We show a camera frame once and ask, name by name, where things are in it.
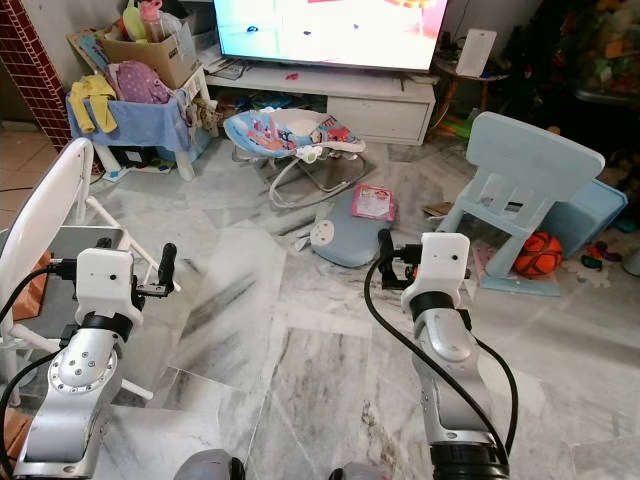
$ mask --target black cable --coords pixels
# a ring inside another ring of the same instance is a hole
[[[18,295],[20,295],[20,292],[22,292],[24,287],[29,285],[29,282],[34,278],[36,278],[38,275],[42,275],[43,273],[51,273],[51,272],[53,272],[53,266],[47,265],[46,267],[39,268],[38,270],[34,270],[29,275],[24,277],[22,281],[18,284],[18,286],[13,290],[13,293],[9,297],[9,300],[7,300],[7,303],[5,303],[4,307],[2,307],[2,311],[0,311],[0,323],[2,323],[2,321],[4,320],[4,317],[7,316],[7,313],[9,313],[9,309],[11,309],[11,307],[13,306],[13,303],[16,301],[16,299],[18,298]]]
[[[469,4],[471,3],[471,0],[467,0],[467,4],[464,6],[464,10],[462,11],[462,16],[460,17],[460,20],[458,21],[458,26],[456,27],[456,31],[453,34],[453,41],[455,42],[457,39],[457,35],[458,35],[458,30],[460,29],[460,25],[462,25],[462,21],[464,20],[464,17],[467,15],[467,8],[469,8]]]
[[[19,187],[19,188],[5,188],[3,190],[0,190],[0,193],[4,193],[4,192],[16,192],[18,190],[31,190],[33,187]]]
[[[513,446],[513,439],[516,436],[516,428],[518,427],[518,409],[519,409],[519,400],[518,400],[518,385],[516,385],[516,379],[507,365],[507,362],[500,356],[498,352],[496,352],[489,345],[485,344],[483,341],[478,340],[476,337],[476,342],[480,348],[486,351],[489,355],[496,359],[496,361],[504,370],[504,374],[507,376],[507,380],[509,381],[509,389],[511,390],[511,418],[509,419],[509,431],[507,432],[507,439],[504,442],[504,446],[507,449],[507,453],[511,453],[511,447]]]
[[[22,380],[27,373],[29,373],[34,368],[38,368],[40,365],[43,365],[47,362],[50,362],[55,358],[58,352],[50,353],[42,357],[39,360],[36,360],[33,363],[30,363],[22,370],[18,372],[18,374],[11,379],[11,381],[7,384],[7,388],[4,389],[2,393],[2,398],[0,399],[0,439],[4,439],[4,417],[7,412],[7,406],[9,404],[9,397],[11,396],[11,392],[16,385]],[[0,464],[2,464],[2,468],[4,469],[9,480],[13,478],[13,467],[11,466],[11,462],[9,461],[9,455],[7,453],[7,449],[4,446],[4,440],[2,441],[2,448],[0,448]]]
[[[485,426],[489,430],[489,433],[493,437],[493,440],[495,441],[496,447],[498,450],[497,452],[498,459],[504,466],[508,466],[509,454],[507,453],[507,450],[505,449],[504,444],[502,443],[502,440],[500,440],[500,437],[498,436],[498,432],[496,431],[495,427],[491,423],[491,420],[489,419],[487,414],[484,412],[482,407],[478,405],[478,402],[475,401],[475,399],[462,387],[462,385],[460,385],[456,381],[455,378],[449,375],[440,365],[438,365],[432,358],[430,358],[426,353],[424,353],[417,345],[415,345],[411,340],[409,340],[402,333],[396,330],[395,327],[393,327],[393,325],[387,322],[385,318],[382,315],[380,315],[378,310],[376,310],[376,307],[373,305],[373,301],[371,300],[371,278],[373,277],[373,273],[376,271],[376,269],[381,263],[389,261],[393,258],[394,258],[393,254],[378,258],[375,262],[373,262],[373,265],[371,265],[371,268],[369,268],[369,271],[367,272],[367,276],[364,279],[364,301],[367,304],[367,308],[369,309],[369,312],[371,313],[371,315],[373,315],[373,318],[375,318],[380,325],[382,325],[391,335],[393,335],[397,340],[399,340],[400,343],[402,343],[405,347],[411,350],[411,352],[414,355],[416,355],[420,360],[422,360],[425,364],[427,364],[429,368],[431,368],[434,372],[436,372],[451,388],[453,388],[453,390],[455,390],[455,392],[458,395],[462,397],[462,399],[465,402],[467,402],[467,404],[469,404],[471,409],[476,413],[476,415],[478,415],[478,417],[480,417],[480,420],[482,420],[482,423],[485,424]]]

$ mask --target baby rocker seat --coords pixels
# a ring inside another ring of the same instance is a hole
[[[224,129],[235,144],[235,160],[291,160],[269,188],[269,199],[280,208],[305,207],[322,202],[348,188],[367,170],[365,159],[358,155],[366,147],[364,141],[326,113],[295,108],[250,110],[225,120]],[[360,161],[362,167],[333,185],[321,183],[309,169],[316,161],[326,162],[327,168],[331,169],[340,158]],[[278,185],[296,165],[326,195],[306,202],[283,199],[277,192]]]

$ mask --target wall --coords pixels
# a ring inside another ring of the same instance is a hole
[[[502,52],[513,27],[526,25],[542,3],[542,0],[451,0],[442,22],[442,30],[447,30],[453,35],[467,1],[469,6],[457,37],[465,36],[470,28],[495,30],[498,36],[493,45],[493,55]]]
[[[71,138],[64,89],[19,0],[0,0],[0,59],[38,125],[61,150]]]
[[[66,35],[114,22],[126,3],[126,0],[22,0],[65,90],[80,76],[91,72]]]
[[[36,120],[2,61],[0,61],[0,119],[18,122],[35,122]]]

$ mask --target chair backrest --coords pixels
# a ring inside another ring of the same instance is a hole
[[[78,202],[78,219],[83,219],[92,162],[91,142],[74,140],[58,155],[22,206],[0,251],[0,304],[49,247],[74,201]]]
[[[604,167],[598,152],[492,112],[473,122],[467,159],[555,201],[569,200]]]
[[[473,122],[467,160],[478,171],[465,197],[479,202],[492,184],[488,208],[498,215],[512,199],[525,199],[514,222],[523,226],[544,216],[554,202],[568,201],[604,168],[598,152],[492,112]]]

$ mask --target brick wall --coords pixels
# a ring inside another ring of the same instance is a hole
[[[0,58],[58,150],[71,139],[64,90],[20,0],[0,0]]]

